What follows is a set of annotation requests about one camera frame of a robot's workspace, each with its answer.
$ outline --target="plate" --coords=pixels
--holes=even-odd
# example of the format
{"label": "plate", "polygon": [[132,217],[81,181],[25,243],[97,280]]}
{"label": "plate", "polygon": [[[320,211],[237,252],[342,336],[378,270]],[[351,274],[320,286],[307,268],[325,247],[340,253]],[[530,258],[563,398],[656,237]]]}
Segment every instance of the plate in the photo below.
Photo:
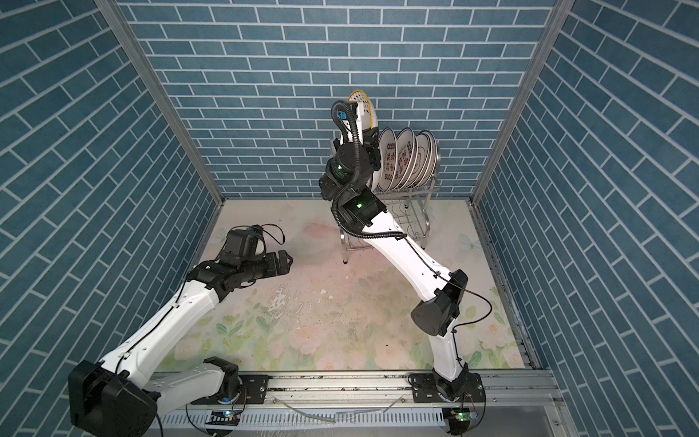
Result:
{"label": "plate", "polygon": [[415,142],[417,143],[417,153],[418,160],[415,162],[415,168],[417,169],[409,180],[409,188],[415,188],[420,186],[420,181],[425,176],[428,171],[428,165],[430,163],[430,154],[432,151],[432,142],[430,138],[421,132],[415,136]]}
{"label": "plate", "polygon": [[[374,108],[371,106],[371,102],[369,101],[369,97],[366,95],[366,93],[364,91],[362,91],[361,89],[354,90],[347,98],[347,101],[355,101],[357,103],[363,103],[364,110],[358,114],[358,116],[361,120],[362,130],[371,129],[371,128],[377,127],[379,125],[378,120],[376,118],[376,112],[374,111]],[[371,179],[369,179],[366,182],[366,186],[369,187],[369,189],[371,189],[371,191],[374,191],[376,189],[376,186],[378,185],[379,181],[380,181],[380,172],[375,171],[372,174]]]}
{"label": "plate", "polygon": [[366,95],[364,91],[362,91],[361,89],[353,91],[347,98],[347,101],[356,101],[364,103],[364,112],[362,112],[362,114],[359,114],[359,116],[361,117],[362,129],[367,130],[371,129],[372,127],[377,127],[379,125],[378,119],[376,118],[376,112],[374,111],[373,106],[371,106],[369,97]]}
{"label": "plate", "polygon": [[420,134],[427,136],[430,140],[430,156],[427,167],[425,168],[425,173],[422,175],[422,179],[418,182],[416,187],[424,185],[425,182],[430,179],[432,173],[434,173],[435,166],[439,165],[439,147],[437,146],[437,140],[435,140],[434,135],[432,135],[430,131],[422,131]]}
{"label": "plate", "polygon": [[408,187],[408,181],[412,172],[415,169],[415,163],[417,162],[417,141],[415,140],[415,132],[412,133],[412,147],[410,149],[410,161],[408,161],[408,166],[405,168],[405,174],[401,178],[401,181],[396,186],[396,189],[403,189]]}
{"label": "plate", "polygon": [[408,176],[408,180],[403,184],[404,188],[411,188],[416,182],[420,181],[422,171],[427,167],[427,158],[430,150],[430,139],[426,135],[415,136],[415,164],[412,167],[412,172]]}
{"label": "plate", "polygon": [[408,172],[408,164],[410,164],[414,144],[415,134],[409,127],[403,129],[396,137],[396,174],[389,189],[398,188],[403,181],[403,177]]}
{"label": "plate", "polygon": [[381,152],[379,189],[387,191],[396,174],[396,134],[393,129],[384,129],[379,135],[379,151]]}

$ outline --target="robotic arm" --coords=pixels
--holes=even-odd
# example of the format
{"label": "robotic arm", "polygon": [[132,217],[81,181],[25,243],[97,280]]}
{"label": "robotic arm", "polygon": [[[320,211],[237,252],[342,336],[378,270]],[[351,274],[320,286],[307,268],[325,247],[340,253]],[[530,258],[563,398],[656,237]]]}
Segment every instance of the robotic arm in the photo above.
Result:
{"label": "robotic arm", "polygon": [[216,259],[192,269],[179,292],[136,333],[96,364],[82,361],[71,371],[73,425],[98,437],[142,436],[157,415],[200,398],[231,403],[241,395],[238,366],[216,357],[149,380],[175,344],[230,292],[289,272],[294,260],[285,250],[267,253],[263,232],[259,225],[229,231]]}
{"label": "robotic arm", "polygon": [[410,238],[386,206],[367,188],[374,170],[380,169],[377,129],[362,131],[363,103],[337,101],[331,109],[340,128],[336,153],[319,180],[323,199],[332,201],[331,211],[347,234],[363,238],[378,249],[415,288],[421,302],[411,312],[413,322],[430,336],[434,356],[434,379],[442,398],[454,401],[475,376],[457,355],[452,330],[468,277],[449,271]]}

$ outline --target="floral floor mat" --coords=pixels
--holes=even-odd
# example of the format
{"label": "floral floor mat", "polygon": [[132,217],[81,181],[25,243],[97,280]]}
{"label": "floral floor mat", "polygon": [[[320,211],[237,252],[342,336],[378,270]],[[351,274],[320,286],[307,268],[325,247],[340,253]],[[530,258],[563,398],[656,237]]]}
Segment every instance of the floral floor mat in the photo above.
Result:
{"label": "floral floor mat", "polygon": [[[519,349],[465,201],[433,200],[427,252],[462,269],[468,289],[493,305],[484,321],[460,327],[459,352],[471,368],[521,368]],[[173,348],[158,371],[184,371],[217,356],[243,371],[430,369],[428,336],[410,319],[419,298],[377,250],[343,264],[337,226],[325,201],[227,201],[202,259],[213,259],[229,228],[275,223],[294,264],[288,275],[236,290]],[[269,227],[271,233],[278,231]],[[466,294],[459,322],[481,317],[483,300]]]}

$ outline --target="blue tile wallpaper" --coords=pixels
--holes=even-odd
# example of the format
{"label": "blue tile wallpaper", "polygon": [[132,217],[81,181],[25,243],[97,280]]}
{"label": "blue tile wallpaper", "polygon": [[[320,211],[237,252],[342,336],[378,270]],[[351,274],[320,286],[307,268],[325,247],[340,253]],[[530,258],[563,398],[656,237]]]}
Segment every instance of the blue tile wallpaper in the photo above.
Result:
{"label": "blue tile wallpaper", "polygon": [[226,197],[319,197],[358,88],[381,127],[432,130],[440,196],[467,197],[554,0],[234,3],[120,1]]}
{"label": "blue tile wallpaper", "polygon": [[92,0],[0,2],[0,436],[147,320],[214,203]]}
{"label": "blue tile wallpaper", "polygon": [[698,19],[577,0],[480,204],[581,435],[699,435]]}

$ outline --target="aluminum frame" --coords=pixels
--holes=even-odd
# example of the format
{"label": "aluminum frame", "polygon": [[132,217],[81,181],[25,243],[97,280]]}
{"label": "aluminum frame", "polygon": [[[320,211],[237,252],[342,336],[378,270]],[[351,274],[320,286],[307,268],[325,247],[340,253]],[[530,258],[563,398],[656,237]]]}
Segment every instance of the aluminum frame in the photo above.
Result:
{"label": "aluminum frame", "polygon": [[507,320],[510,323],[510,327],[512,327],[514,337],[517,340],[521,340],[524,344],[524,349],[526,354],[529,356],[529,361],[532,368],[541,368],[541,359],[537,355],[536,349],[534,348],[534,343],[526,330],[524,319],[517,308],[517,303],[514,301],[512,289],[510,288],[505,272],[500,265],[500,260],[495,252],[495,247],[490,239],[490,235],[485,227],[480,211],[478,207],[473,204],[473,202],[466,201],[466,203],[468,204],[468,210],[471,212],[471,218],[473,219],[476,233],[478,234],[478,238],[481,242],[483,253],[488,260],[488,265],[490,266],[491,272],[493,272],[495,285],[500,291],[500,299],[503,302],[505,314],[507,315]]}
{"label": "aluminum frame", "polygon": [[116,0],[95,0],[95,4],[102,12],[102,16],[106,20],[109,27],[114,32],[114,36],[117,37],[119,44],[126,52],[129,60],[133,64],[138,76],[143,81],[143,84],[148,89],[151,97],[155,101],[155,104],[160,108],[163,117],[168,122],[168,126],[173,130],[173,133],[180,142],[180,146],[187,153],[187,156],[192,161],[194,169],[199,174],[199,177],[204,182],[206,189],[213,197],[217,206],[223,205],[223,193],[218,187],[218,184],[214,180],[211,172],[209,172],[201,154],[196,149],[196,145],[189,135],[185,124],[182,122],[180,115],[178,114],[175,106],[173,106],[168,97],[167,91],[160,82],[160,79],[155,74],[150,61],[148,60],[143,47],[141,47],[136,35],[129,26],[124,13],[117,4]]}
{"label": "aluminum frame", "polygon": [[493,176],[493,172],[500,161],[500,157],[503,155],[505,148],[507,147],[507,142],[512,136],[514,127],[519,121],[519,116],[522,114],[524,105],[529,99],[534,85],[536,85],[536,80],[539,78],[541,71],[544,69],[544,64],[546,59],[548,59],[551,54],[551,49],[554,47],[556,38],[558,38],[561,28],[563,28],[563,23],[565,19],[568,18],[568,13],[572,8],[575,0],[558,0],[556,5],[551,11],[546,25],[544,27],[544,33],[541,35],[541,40],[536,45],[534,49],[534,54],[529,61],[528,68],[524,73],[519,87],[517,88],[517,94],[512,100],[512,105],[510,110],[507,112],[507,117],[500,127],[500,132],[498,132],[498,137],[493,143],[493,149],[490,155],[486,159],[485,165],[483,166],[483,171],[476,182],[476,186],[471,195],[471,201],[477,205],[480,202],[483,193],[485,192],[485,187],[488,185],[490,178]]}
{"label": "aluminum frame", "polygon": [[[511,406],[544,407],[554,437],[575,437],[577,432],[572,427],[563,397],[550,370],[483,370],[477,371],[482,378],[486,393],[487,408]],[[360,415],[366,409],[376,409],[381,413],[413,412],[417,409],[453,407],[459,403],[444,402],[415,403],[412,390],[407,380],[409,373],[428,373],[426,371],[308,371],[308,372],[266,372],[270,376],[266,399],[263,404],[246,406],[246,413],[255,417],[275,417],[280,413],[290,413],[287,406],[303,409],[305,413],[325,417],[335,417],[338,411],[345,414]],[[254,372],[240,372],[241,375],[254,375]],[[482,408],[483,403],[476,403]],[[197,417],[202,424],[204,417],[210,417],[213,408],[207,405],[189,407],[189,414]],[[173,414],[181,415],[177,410]],[[308,422],[308,428],[318,425]],[[233,426],[216,426],[218,429],[237,429]],[[260,423],[258,429],[266,429]]]}

